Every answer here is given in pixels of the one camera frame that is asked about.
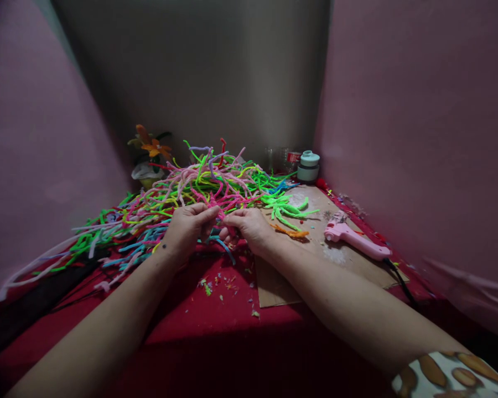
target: pile of pipe cleaners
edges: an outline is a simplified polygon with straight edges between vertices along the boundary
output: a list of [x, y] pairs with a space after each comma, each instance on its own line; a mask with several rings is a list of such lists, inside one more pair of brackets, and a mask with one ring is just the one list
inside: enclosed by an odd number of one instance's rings
[[[134, 266], [156, 251], [169, 227], [174, 210], [192, 203], [203, 202], [209, 207], [220, 206], [219, 228], [221, 221], [230, 212], [261, 203], [272, 209], [273, 218], [276, 217], [285, 226], [295, 230], [289, 231], [292, 238], [305, 236], [306, 234], [299, 233], [299, 228], [282, 216], [285, 214], [293, 218], [303, 218], [317, 211], [301, 211], [308, 204], [308, 199], [298, 207], [288, 204], [289, 196], [284, 193], [298, 185], [287, 182], [293, 174], [270, 176], [252, 161], [240, 163], [238, 160], [245, 148], [238, 156], [232, 156], [229, 151], [225, 151], [225, 141], [221, 141], [222, 152], [217, 155], [212, 147], [198, 148], [184, 141], [193, 156], [193, 164], [179, 167], [175, 159], [172, 159], [173, 164], [167, 161], [166, 166], [155, 164], [169, 171], [166, 179], [157, 181], [148, 191], [128, 193], [118, 206], [102, 210], [99, 217], [89, 220], [83, 227], [73, 228], [73, 237], [51, 248], [12, 275], [0, 289], [0, 301], [7, 298], [8, 289], [34, 283], [49, 273], [65, 270], [78, 262], [82, 255], [91, 259], [97, 248], [118, 246], [122, 258], [100, 260], [100, 267], [118, 267], [120, 270], [111, 282], [104, 281], [95, 286], [96, 289], [108, 291]], [[278, 226], [275, 228], [286, 232]], [[208, 241], [221, 245], [235, 264], [231, 251], [220, 239], [217, 231], [218, 229], [213, 232]], [[49, 260], [55, 262], [41, 272], [34, 272]]]

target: cardboard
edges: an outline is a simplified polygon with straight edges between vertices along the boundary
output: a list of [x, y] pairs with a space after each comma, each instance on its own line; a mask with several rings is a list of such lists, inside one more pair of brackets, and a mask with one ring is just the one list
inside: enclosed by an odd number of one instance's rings
[[[333, 204], [328, 196], [321, 192], [316, 187], [298, 186], [290, 190], [288, 195], [293, 195], [290, 199], [290, 204], [294, 206], [301, 205], [305, 198], [309, 198], [308, 207], [305, 210], [320, 209], [319, 213], [311, 214], [307, 219], [303, 220], [303, 224], [298, 219], [291, 219], [285, 217], [291, 224], [298, 226], [303, 231], [309, 231], [310, 235], [307, 236], [306, 243], [298, 242], [291, 239], [289, 236], [278, 233], [281, 239], [292, 240], [295, 244], [304, 247], [306, 250], [314, 253], [314, 255], [323, 257], [332, 261], [336, 266], [343, 267], [358, 274], [368, 281], [371, 281], [377, 286], [384, 289], [398, 285], [398, 279], [393, 272], [386, 270], [382, 267], [382, 263], [371, 260], [365, 255], [358, 252], [353, 247], [345, 242], [328, 242], [324, 237], [324, 229], [326, 228], [326, 216], [332, 215], [337, 212], [338, 207]], [[284, 229], [280, 222], [271, 221], [271, 210], [261, 209], [264, 216], [268, 219], [269, 223], [278, 224]], [[347, 219], [347, 224], [355, 231], [360, 229], [350, 219]], [[292, 304], [301, 302], [294, 288], [289, 282], [275, 269], [261, 258], [256, 258], [256, 275], [258, 281], [258, 296], [260, 299], [260, 308], [273, 307], [284, 304]], [[399, 272], [404, 281], [409, 281], [408, 277]]]

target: table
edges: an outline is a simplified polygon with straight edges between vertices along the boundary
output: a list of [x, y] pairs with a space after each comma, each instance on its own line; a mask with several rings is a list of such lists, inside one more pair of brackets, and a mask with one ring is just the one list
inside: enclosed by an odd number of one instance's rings
[[[357, 217], [354, 221], [378, 239], [365, 222]], [[259, 308], [255, 259], [244, 241], [235, 251], [235, 266], [221, 251], [219, 246], [204, 248], [175, 277], [143, 347], [108, 387], [107, 395], [300, 396], [327, 394], [331, 388], [348, 396], [357, 395], [359, 386], [362, 395], [389, 394], [382, 375], [328, 332], [304, 303]], [[425, 316], [459, 340], [476, 333], [478, 327], [413, 269], [401, 270], [409, 277], [408, 287]], [[218, 274], [221, 280], [217, 286], [213, 283], [212, 295], [207, 297], [197, 285], [206, 276], [214, 281]], [[99, 271], [93, 276], [70, 300], [92, 291], [104, 277]], [[399, 286], [388, 291], [407, 300]], [[4, 350], [0, 393], [92, 311], [104, 294], [41, 318]], [[251, 316], [253, 308], [260, 318]]]

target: hot glue gun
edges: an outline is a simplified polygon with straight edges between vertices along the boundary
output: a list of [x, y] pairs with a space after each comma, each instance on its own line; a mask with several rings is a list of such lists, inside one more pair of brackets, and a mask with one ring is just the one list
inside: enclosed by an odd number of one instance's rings
[[374, 260], [381, 261], [391, 255], [391, 251], [385, 246], [378, 246], [373, 242], [359, 236], [346, 223], [347, 215], [339, 211], [332, 216], [325, 228], [325, 239], [337, 242], [341, 239], [354, 246], [362, 253]]

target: sleeve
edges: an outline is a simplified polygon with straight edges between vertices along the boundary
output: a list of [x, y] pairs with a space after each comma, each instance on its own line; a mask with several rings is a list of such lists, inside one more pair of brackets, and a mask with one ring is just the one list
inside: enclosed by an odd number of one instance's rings
[[391, 384], [398, 397], [498, 397], [498, 373], [472, 354], [435, 352], [411, 362]]

